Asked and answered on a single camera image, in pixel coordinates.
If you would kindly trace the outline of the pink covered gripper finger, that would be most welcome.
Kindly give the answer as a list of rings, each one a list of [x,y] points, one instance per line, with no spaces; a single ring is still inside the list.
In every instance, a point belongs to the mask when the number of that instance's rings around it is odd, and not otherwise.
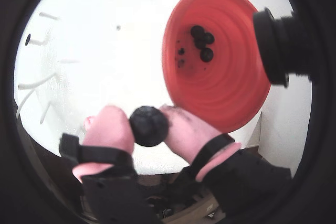
[[[292,179],[290,169],[242,150],[229,135],[181,108],[164,105],[160,111],[169,122],[166,145],[189,163],[189,178],[212,193],[225,222],[265,223],[271,200]]]
[[[100,223],[161,222],[138,188],[134,142],[128,117],[111,105],[90,120],[82,143],[75,135],[60,138],[59,152],[70,162]]]

